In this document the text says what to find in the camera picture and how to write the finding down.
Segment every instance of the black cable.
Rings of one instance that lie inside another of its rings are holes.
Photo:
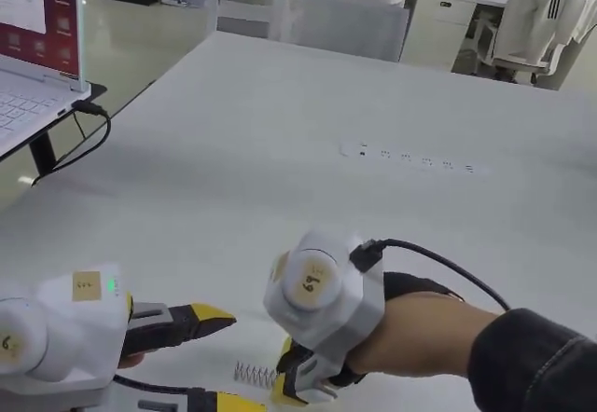
[[[104,136],[100,139],[100,141],[97,144],[95,144],[91,148],[85,150],[84,152],[82,152],[81,154],[76,156],[75,158],[63,163],[62,165],[59,165],[59,166],[53,168],[50,172],[48,172],[46,174],[40,174],[39,176],[37,176],[34,179],[34,181],[32,182],[32,186],[37,184],[44,177],[54,174],[55,172],[59,172],[60,170],[63,170],[66,167],[70,167],[74,163],[79,162],[82,158],[84,158],[85,156],[88,156],[90,153],[92,153],[97,148],[102,146],[105,143],[105,141],[108,139],[108,136],[110,135],[110,132],[112,131],[112,118],[110,118],[108,113],[101,106],[98,106],[97,104],[94,104],[91,102],[79,100],[79,101],[73,103],[73,109],[77,110],[78,112],[82,112],[83,114],[90,114],[92,116],[99,116],[99,117],[105,118]]]
[[[491,297],[493,300],[495,300],[498,303],[498,305],[500,307],[502,307],[505,311],[510,310],[510,306],[504,300],[504,298],[501,297],[499,294],[497,294],[494,291],[494,289],[492,289],[487,283],[481,281],[480,279],[475,277],[473,274],[468,272],[466,269],[461,268],[460,266],[458,266],[456,263],[449,260],[448,258],[441,256],[440,254],[436,254],[435,252],[432,252],[428,249],[425,249],[424,247],[419,246],[418,244],[413,244],[412,242],[402,241],[402,240],[389,239],[389,240],[373,241],[373,243],[370,244],[369,249],[373,248],[372,250],[374,250],[374,251],[382,251],[386,247],[399,247],[401,249],[406,249],[406,250],[415,252],[417,254],[426,256],[427,258],[431,258],[434,261],[437,261],[440,265],[443,265],[446,268],[453,270],[458,275],[464,277],[465,279],[469,280],[473,284],[477,285],[480,290],[482,290],[483,292],[485,292],[485,294],[487,294],[489,297]]]
[[[87,140],[87,134],[85,134],[85,131],[83,131],[83,128],[81,127],[81,124],[78,122],[78,118],[76,117],[76,114],[73,114],[73,118],[75,119],[75,123],[76,123],[76,125],[78,127],[78,131],[83,136],[83,140]]]
[[[153,393],[166,393],[168,395],[184,395],[191,389],[190,387],[173,387],[149,384],[147,382],[125,378],[121,375],[114,375],[114,382],[120,384],[121,386],[128,387],[129,389],[136,389],[138,391],[151,391]]]

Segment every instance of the wrist strap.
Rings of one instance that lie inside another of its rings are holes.
[[[413,293],[437,293],[449,295],[464,302],[465,300],[446,286],[434,282],[430,279],[421,279],[414,275],[402,272],[384,272],[383,273],[383,293],[385,301],[392,300],[401,295]],[[351,384],[358,384],[365,375],[357,375],[348,365],[344,365],[342,371],[335,377],[329,379],[334,386],[347,387]]]

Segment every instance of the hand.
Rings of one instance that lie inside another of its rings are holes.
[[[496,317],[448,295],[401,295],[386,302],[382,321],[346,362],[358,374],[466,377],[473,342]]]
[[[139,365],[144,359],[145,355],[143,353],[133,354],[127,358],[120,360],[118,364],[118,368],[133,368]]]

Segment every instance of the metal spring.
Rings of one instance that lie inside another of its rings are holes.
[[[276,378],[278,378],[278,373],[272,368],[244,364],[240,361],[237,361],[236,367],[234,367],[235,381],[261,389],[272,389]]]

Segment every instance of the laptop screen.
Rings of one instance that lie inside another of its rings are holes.
[[[79,75],[76,0],[0,0],[0,55]]]

